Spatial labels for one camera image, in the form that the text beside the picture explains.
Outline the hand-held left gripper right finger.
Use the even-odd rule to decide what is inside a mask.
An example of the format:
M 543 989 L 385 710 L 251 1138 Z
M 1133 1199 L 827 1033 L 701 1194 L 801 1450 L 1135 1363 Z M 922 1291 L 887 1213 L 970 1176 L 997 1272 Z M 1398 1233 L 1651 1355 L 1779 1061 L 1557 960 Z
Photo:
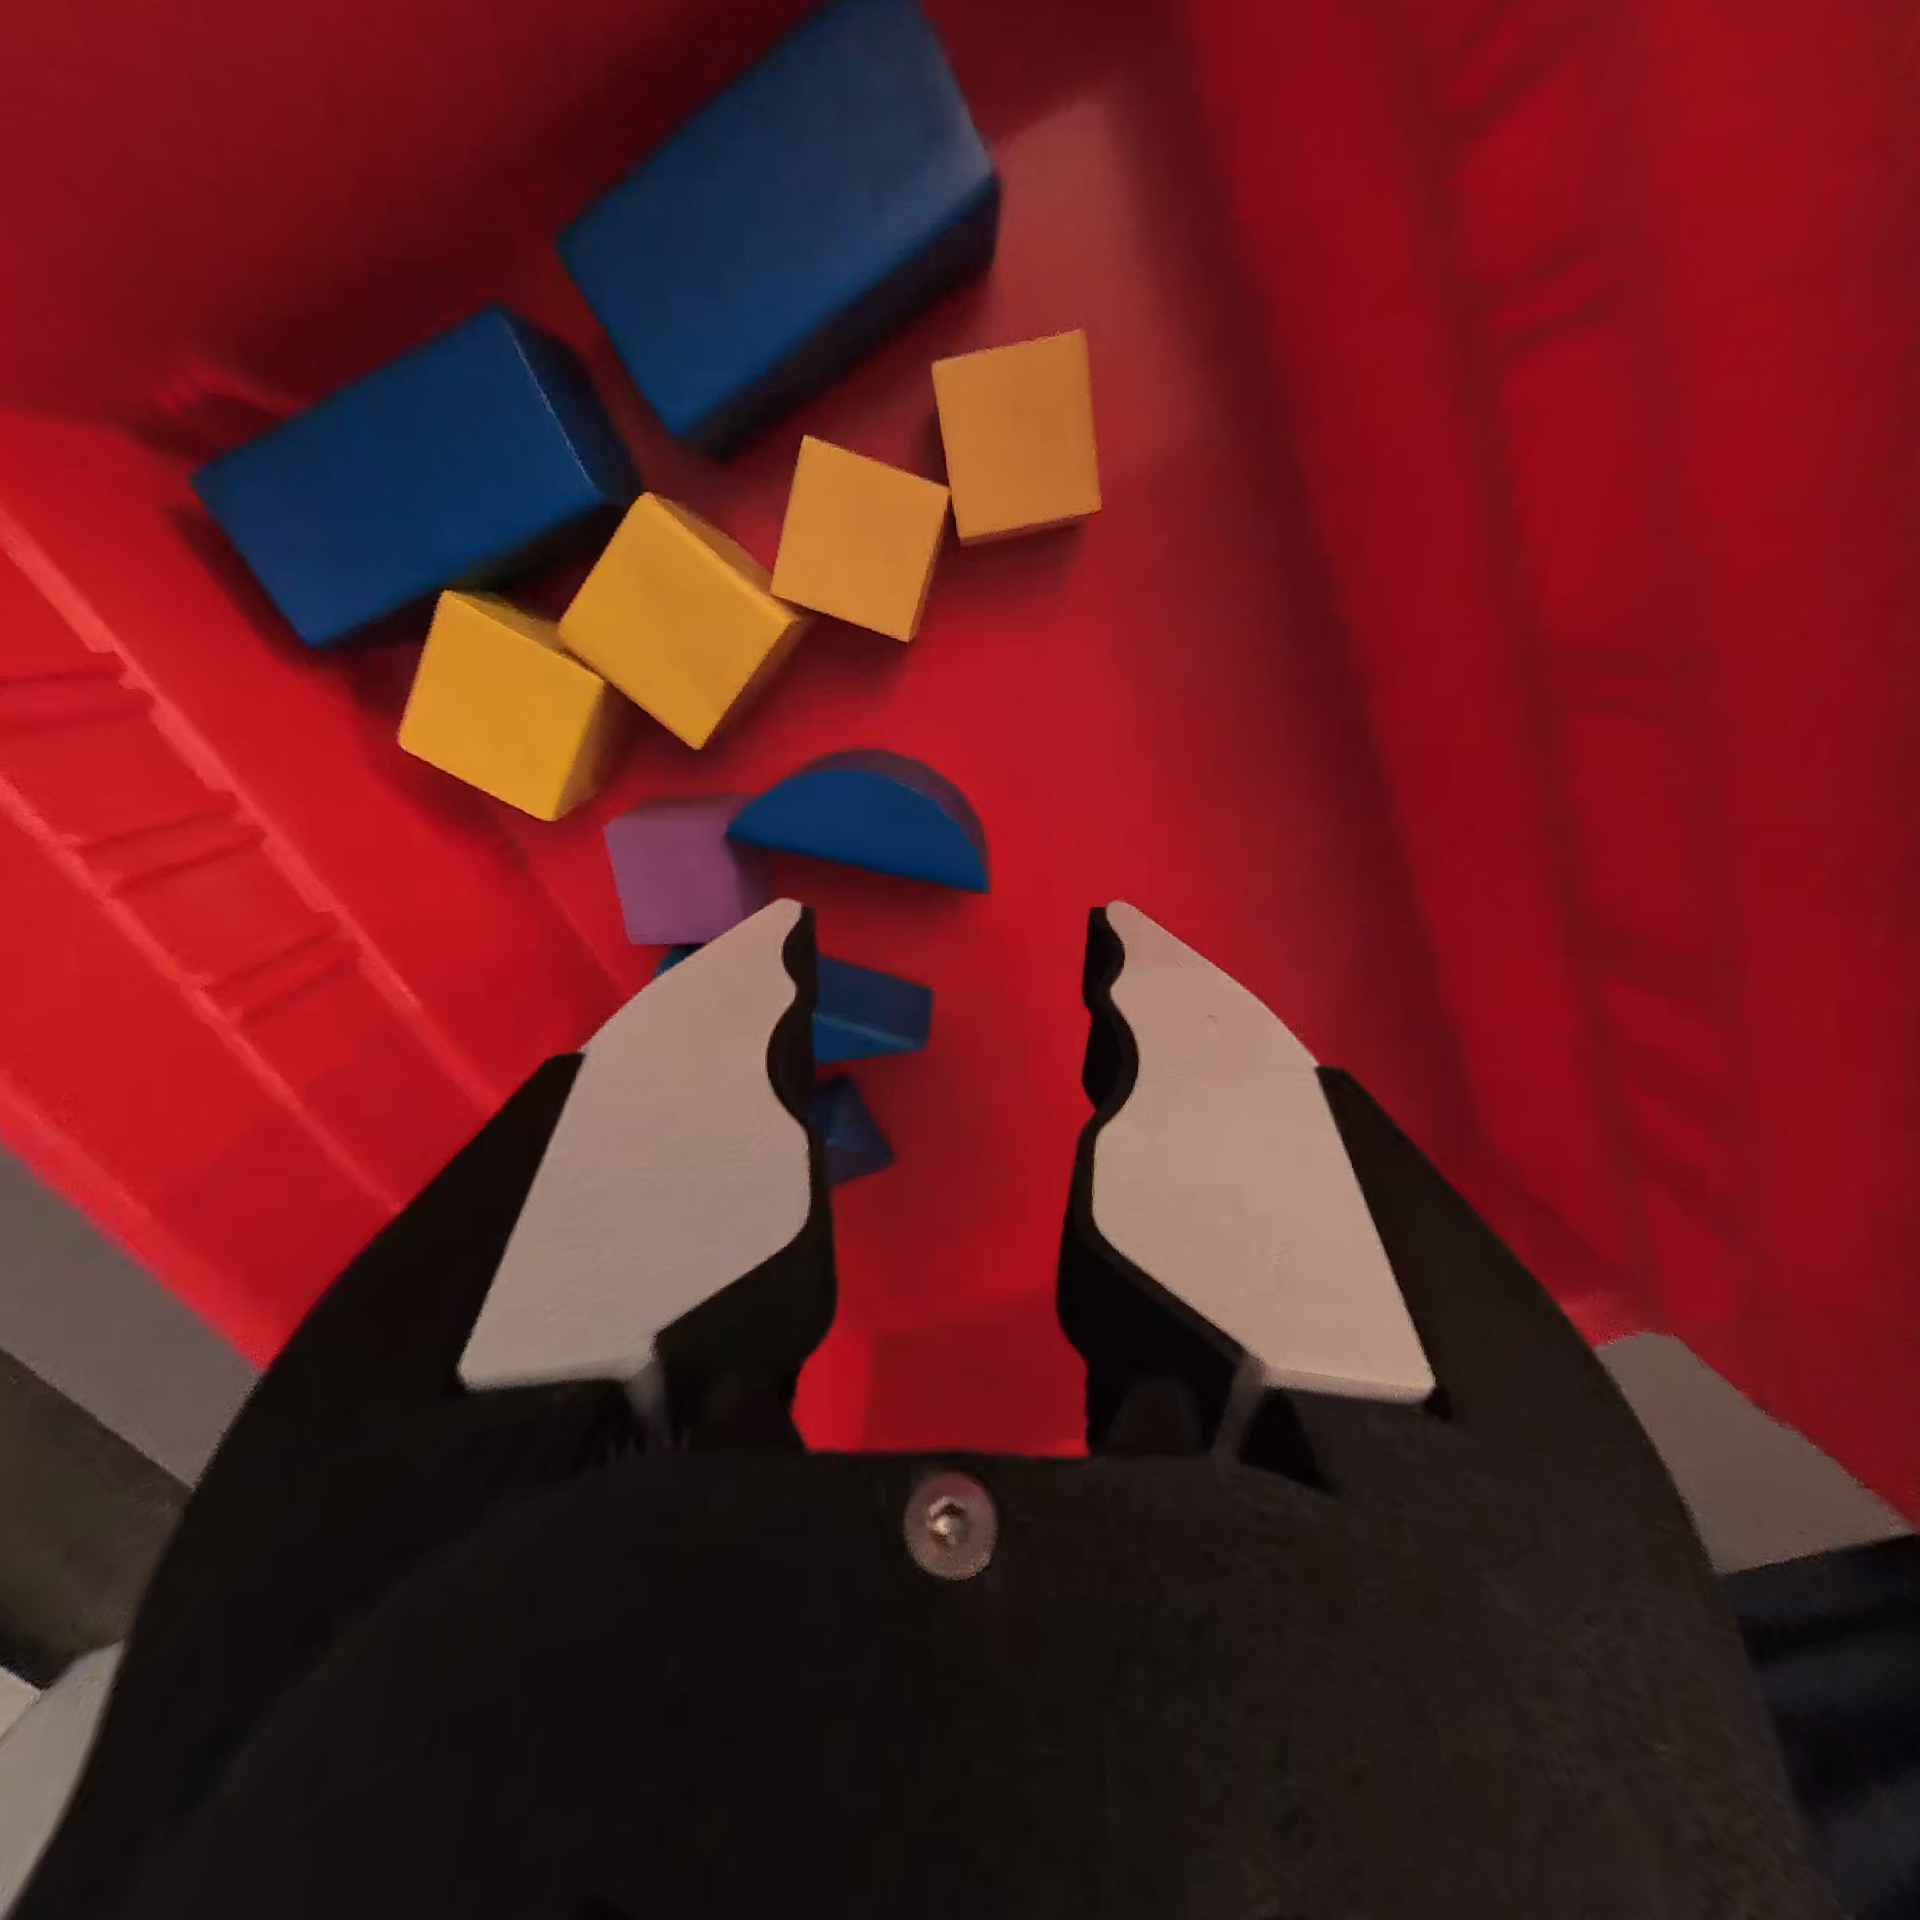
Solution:
M 1307 1043 L 1133 903 L 1088 918 L 1059 1314 L 1088 1401 L 1183 1378 L 1419 1406 L 1433 1366 Z

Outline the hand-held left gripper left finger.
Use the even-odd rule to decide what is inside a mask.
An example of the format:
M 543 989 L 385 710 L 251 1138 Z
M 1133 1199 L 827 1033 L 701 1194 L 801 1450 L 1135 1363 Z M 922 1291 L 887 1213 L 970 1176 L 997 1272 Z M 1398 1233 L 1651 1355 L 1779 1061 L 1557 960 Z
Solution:
M 794 1393 L 834 1317 L 817 992 L 814 915 L 777 898 L 600 1025 L 466 1337 L 466 1387 Z

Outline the small blue wooden block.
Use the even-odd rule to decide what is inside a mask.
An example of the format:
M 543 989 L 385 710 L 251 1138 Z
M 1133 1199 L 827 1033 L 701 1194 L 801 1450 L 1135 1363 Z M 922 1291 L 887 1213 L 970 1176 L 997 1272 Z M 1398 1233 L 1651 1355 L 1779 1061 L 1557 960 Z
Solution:
M 830 1187 L 869 1179 L 896 1162 L 894 1146 L 851 1074 L 840 1071 L 818 1080 L 808 1115 L 821 1141 Z
M 705 950 L 670 952 L 670 965 L 608 1029 L 634 1029 L 648 1038 L 689 1033 L 697 1057 L 738 1057 L 749 1064 L 767 1064 L 781 1053 L 783 1024 L 794 1019 L 809 1031 L 802 1050 L 817 1064 L 893 1057 L 927 1046 L 931 986 L 827 955 L 813 962 L 813 999 L 798 1008 L 784 935 L 784 925 L 771 935 L 736 927 Z

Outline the purple wooden block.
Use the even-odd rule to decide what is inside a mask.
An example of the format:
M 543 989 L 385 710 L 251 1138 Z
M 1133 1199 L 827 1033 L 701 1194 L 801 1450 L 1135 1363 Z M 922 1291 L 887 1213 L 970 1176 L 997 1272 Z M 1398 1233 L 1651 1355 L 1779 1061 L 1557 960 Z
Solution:
M 637 945 L 701 945 L 777 894 L 765 847 L 729 829 L 751 794 L 657 799 L 606 821 L 623 925 Z

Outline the blue half-cylinder block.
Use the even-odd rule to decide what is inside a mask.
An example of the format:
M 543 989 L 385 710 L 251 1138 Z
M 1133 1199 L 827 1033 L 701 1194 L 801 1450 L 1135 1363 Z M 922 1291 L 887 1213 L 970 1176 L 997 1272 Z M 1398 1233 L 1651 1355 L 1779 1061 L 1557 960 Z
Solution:
M 727 839 L 830 864 L 992 889 L 985 824 L 968 792 L 923 759 L 882 750 L 833 751 L 753 797 Z

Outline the yellow wooden block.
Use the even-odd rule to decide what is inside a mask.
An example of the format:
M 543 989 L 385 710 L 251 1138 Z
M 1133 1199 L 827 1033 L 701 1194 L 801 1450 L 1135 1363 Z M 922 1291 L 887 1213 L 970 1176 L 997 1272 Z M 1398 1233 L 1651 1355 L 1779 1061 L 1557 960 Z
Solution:
M 634 706 L 491 592 L 442 592 L 398 744 L 517 810 L 558 822 L 593 799 L 634 735 Z
M 697 751 L 759 697 L 808 624 L 738 542 L 646 490 L 565 605 L 560 641 Z
M 1103 507 L 1088 335 L 952 353 L 931 365 L 960 544 L 1030 537 Z

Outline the red plastic bin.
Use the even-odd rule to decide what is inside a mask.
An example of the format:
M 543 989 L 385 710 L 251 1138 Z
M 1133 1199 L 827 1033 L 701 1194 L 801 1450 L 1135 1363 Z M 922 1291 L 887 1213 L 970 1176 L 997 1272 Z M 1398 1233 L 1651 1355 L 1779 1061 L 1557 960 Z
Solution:
M 1107 504 L 817 625 L 717 754 L 927 757 L 994 883 L 798 865 L 920 973 L 809 1438 L 1080 1449 L 1053 1327 L 1091 904 L 1347 1064 L 1598 1338 L 1917 1513 L 1917 3 L 928 3 L 992 272 L 731 464 L 557 233 L 805 3 L 5 3 L 5 1141 L 264 1361 L 650 971 L 589 814 L 394 742 L 190 473 L 487 304 L 777 544 L 797 443 L 1085 328 Z

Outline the yellow cube block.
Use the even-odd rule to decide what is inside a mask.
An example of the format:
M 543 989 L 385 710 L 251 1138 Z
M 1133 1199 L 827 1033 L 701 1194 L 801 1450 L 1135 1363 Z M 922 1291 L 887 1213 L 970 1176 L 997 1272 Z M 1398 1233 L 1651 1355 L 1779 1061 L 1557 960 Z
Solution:
M 952 494 L 915 470 L 805 435 L 771 592 L 896 641 L 920 635 Z

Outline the blue rectangular block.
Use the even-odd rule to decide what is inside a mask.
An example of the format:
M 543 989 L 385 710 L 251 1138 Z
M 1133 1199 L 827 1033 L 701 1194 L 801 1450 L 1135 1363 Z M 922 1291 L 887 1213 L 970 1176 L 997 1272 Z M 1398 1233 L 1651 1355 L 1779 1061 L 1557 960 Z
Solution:
M 193 474 L 193 489 L 310 650 L 495 586 L 642 490 L 583 359 L 491 306 Z

